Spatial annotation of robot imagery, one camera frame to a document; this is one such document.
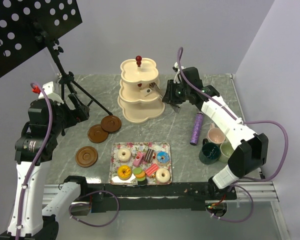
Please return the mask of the white cake slice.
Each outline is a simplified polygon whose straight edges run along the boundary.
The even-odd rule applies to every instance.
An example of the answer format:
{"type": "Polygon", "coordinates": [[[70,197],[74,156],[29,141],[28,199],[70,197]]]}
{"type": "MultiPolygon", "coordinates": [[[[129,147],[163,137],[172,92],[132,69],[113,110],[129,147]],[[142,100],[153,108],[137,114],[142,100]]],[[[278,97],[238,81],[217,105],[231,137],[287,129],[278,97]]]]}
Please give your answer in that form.
{"type": "Polygon", "coordinates": [[[146,97],[148,96],[149,94],[151,94],[153,92],[153,90],[151,88],[143,88],[140,90],[140,94],[143,96],[143,97],[146,97]]]}

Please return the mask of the chocolate cake slice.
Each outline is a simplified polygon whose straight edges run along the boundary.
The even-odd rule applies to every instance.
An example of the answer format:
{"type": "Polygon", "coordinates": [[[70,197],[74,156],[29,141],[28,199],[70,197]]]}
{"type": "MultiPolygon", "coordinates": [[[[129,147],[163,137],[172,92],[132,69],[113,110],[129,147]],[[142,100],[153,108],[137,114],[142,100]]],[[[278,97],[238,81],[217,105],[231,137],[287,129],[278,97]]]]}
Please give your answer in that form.
{"type": "Polygon", "coordinates": [[[152,148],[148,148],[146,153],[145,153],[144,161],[146,163],[150,163],[153,159],[154,153],[155,153],[155,151],[152,148]]]}

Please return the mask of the pink cake slice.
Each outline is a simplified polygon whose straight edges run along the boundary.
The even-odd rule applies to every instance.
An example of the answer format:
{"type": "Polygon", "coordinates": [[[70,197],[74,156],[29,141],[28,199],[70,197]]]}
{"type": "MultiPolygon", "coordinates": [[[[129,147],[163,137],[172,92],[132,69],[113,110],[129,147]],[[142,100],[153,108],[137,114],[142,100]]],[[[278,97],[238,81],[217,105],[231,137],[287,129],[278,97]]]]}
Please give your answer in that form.
{"type": "Polygon", "coordinates": [[[144,158],[144,154],[141,151],[138,151],[136,157],[132,163],[134,167],[139,167],[144,158]]]}

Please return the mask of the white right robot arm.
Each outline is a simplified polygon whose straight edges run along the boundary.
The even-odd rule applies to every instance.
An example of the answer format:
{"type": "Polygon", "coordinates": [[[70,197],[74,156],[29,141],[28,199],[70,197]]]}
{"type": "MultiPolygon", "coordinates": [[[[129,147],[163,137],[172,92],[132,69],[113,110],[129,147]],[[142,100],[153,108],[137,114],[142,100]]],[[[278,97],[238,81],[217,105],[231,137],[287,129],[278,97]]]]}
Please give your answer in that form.
{"type": "Polygon", "coordinates": [[[245,125],[212,85],[204,86],[196,67],[183,69],[177,81],[168,80],[162,101],[170,105],[189,101],[209,117],[230,142],[234,152],[227,165],[209,179],[211,198],[220,199],[228,186],[266,163],[268,137],[245,125]]]}

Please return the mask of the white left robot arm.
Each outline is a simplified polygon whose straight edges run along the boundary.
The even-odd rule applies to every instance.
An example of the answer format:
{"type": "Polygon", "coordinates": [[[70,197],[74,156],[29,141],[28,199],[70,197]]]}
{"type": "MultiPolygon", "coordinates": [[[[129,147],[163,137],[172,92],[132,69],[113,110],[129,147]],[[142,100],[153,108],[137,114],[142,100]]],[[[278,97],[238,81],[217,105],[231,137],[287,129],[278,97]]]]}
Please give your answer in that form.
{"type": "Polygon", "coordinates": [[[12,218],[0,240],[54,240],[59,222],[75,200],[89,195],[84,176],[70,175],[52,201],[43,207],[45,181],[50,169],[57,137],[75,126],[79,118],[57,93],[33,101],[28,109],[21,137],[15,143],[17,189],[12,218]]]}

